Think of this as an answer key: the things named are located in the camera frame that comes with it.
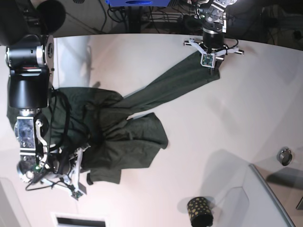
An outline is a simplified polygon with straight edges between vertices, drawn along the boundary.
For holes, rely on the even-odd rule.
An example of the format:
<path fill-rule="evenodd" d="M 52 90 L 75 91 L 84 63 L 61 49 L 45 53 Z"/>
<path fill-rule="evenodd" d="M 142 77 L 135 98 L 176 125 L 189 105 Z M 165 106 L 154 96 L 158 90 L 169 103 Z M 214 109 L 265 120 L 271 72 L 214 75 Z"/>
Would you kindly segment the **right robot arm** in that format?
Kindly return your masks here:
<path fill-rule="evenodd" d="M 51 142 L 58 99 L 68 99 L 53 87 L 53 34 L 64 23 L 66 11 L 56 0 L 34 6 L 30 0 L 3 0 L 0 3 L 0 44 L 6 48 L 9 68 L 8 106 L 17 111 L 13 130 L 19 142 L 17 172 L 33 191 L 37 183 L 58 188 L 74 199 L 86 194 L 80 183 L 83 153 L 89 148 L 64 145 L 71 119 L 65 111 L 63 133 Z"/>

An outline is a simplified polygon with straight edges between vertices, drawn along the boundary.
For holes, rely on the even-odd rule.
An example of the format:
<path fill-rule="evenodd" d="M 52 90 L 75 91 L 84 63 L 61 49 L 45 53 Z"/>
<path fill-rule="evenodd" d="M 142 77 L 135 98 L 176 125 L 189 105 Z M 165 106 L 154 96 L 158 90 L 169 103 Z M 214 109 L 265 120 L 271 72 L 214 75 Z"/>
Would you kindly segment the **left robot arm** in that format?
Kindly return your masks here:
<path fill-rule="evenodd" d="M 239 49 L 239 40 L 229 46 L 224 39 L 227 32 L 226 9 L 235 3 L 235 0 L 198 0 L 195 4 L 195 20 L 200 22 L 202 40 L 190 38 L 184 45 L 194 47 L 200 54 L 200 64 L 207 68 L 211 75 L 219 72 L 219 67 L 225 56 L 230 53 L 243 55 Z"/>

